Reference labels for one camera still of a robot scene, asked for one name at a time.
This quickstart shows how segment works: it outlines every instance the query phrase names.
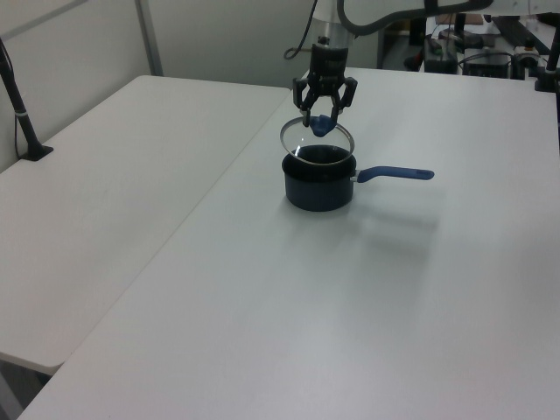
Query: lab equipment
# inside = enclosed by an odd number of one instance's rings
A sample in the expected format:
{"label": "lab equipment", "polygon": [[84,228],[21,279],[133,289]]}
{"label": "lab equipment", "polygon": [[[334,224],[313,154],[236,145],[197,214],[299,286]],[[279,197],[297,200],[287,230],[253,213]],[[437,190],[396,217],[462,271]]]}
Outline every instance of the lab equipment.
{"label": "lab equipment", "polygon": [[507,16],[496,16],[492,18],[492,21],[498,26],[501,36],[512,46],[527,46],[529,42],[535,46],[539,54],[550,54],[550,49],[519,20]]}
{"label": "lab equipment", "polygon": [[[423,60],[426,73],[457,74],[457,49],[453,41],[427,38],[424,43],[427,46],[424,47]],[[440,48],[432,48],[433,43]]]}
{"label": "lab equipment", "polygon": [[357,81],[344,75],[348,48],[357,36],[375,33],[402,19],[484,11],[490,15],[532,15],[535,11],[560,12],[557,0],[316,0],[313,18],[318,28],[317,42],[311,48],[310,71],[294,79],[294,104],[311,122],[312,107],[322,96],[332,99],[331,119],[338,120],[344,108],[352,105]]}
{"label": "lab equipment", "polygon": [[493,77],[507,79],[511,54],[500,50],[468,49],[463,63],[464,76]]}
{"label": "lab equipment", "polygon": [[552,47],[550,48],[549,62],[546,68],[541,71],[539,68],[537,80],[535,82],[535,90],[538,92],[556,93],[556,99],[560,94],[560,87],[558,81],[560,73],[558,73],[557,66],[560,59],[560,25],[556,27],[554,39],[552,40]]}

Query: saucepan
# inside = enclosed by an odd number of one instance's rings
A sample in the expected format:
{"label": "saucepan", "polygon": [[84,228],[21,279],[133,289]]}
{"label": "saucepan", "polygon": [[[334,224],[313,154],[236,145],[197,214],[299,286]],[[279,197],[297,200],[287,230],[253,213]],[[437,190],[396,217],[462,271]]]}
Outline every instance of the saucepan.
{"label": "saucepan", "polygon": [[288,154],[282,161],[286,197],[296,207],[311,212],[327,212],[348,204],[354,195],[354,183],[362,184],[376,177],[430,180],[433,171],[376,166],[356,170],[354,139],[340,124],[327,130],[311,122],[304,127],[303,118],[288,121],[280,139]]}

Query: black saucepan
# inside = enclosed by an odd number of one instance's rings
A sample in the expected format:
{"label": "black saucepan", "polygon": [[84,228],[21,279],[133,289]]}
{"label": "black saucepan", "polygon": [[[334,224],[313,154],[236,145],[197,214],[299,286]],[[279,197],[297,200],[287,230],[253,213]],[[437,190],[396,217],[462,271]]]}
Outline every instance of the black saucepan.
{"label": "black saucepan", "polygon": [[282,161],[286,197],[294,206],[311,212],[328,212],[349,203],[354,182],[363,183],[375,177],[423,180],[434,177],[432,171],[392,166],[356,171],[355,157],[332,145],[305,146],[297,155],[301,159],[288,154]]}

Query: saucepan handle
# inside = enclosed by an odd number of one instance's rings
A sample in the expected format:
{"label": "saucepan handle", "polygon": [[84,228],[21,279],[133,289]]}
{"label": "saucepan handle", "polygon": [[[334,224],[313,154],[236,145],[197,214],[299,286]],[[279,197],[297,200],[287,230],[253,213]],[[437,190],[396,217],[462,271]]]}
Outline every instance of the saucepan handle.
{"label": "saucepan handle", "polygon": [[364,169],[363,171],[356,171],[352,177],[352,181],[363,183],[368,182],[375,177],[394,177],[394,178],[408,178],[408,179],[421,179],[428,181],[434,178],[433,171],[426,171],[425,169],[410,169],[410,168],[395,168],[394,166],[376,166],[375,168]]}

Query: blue object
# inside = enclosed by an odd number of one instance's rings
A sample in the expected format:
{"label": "blue object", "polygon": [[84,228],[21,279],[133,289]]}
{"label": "blue object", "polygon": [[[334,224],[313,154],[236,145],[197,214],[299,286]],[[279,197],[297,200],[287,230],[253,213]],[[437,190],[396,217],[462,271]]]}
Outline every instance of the blue object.
{"label": "blue object", "polygon": [[330,116],[312,116],[309,121],[309,126],[315,136],[324,137],[334,130],[336,122],[334,122]]}
{"label": "blue object", "polygon": [[394,177],[408,179],[422,179],[428,181],[434,178],[434,172],[424,169],[395,168],[393,166],[376,166],[375,168],[364,169],[358,174],[358,182],[368,182],[375,177]]}

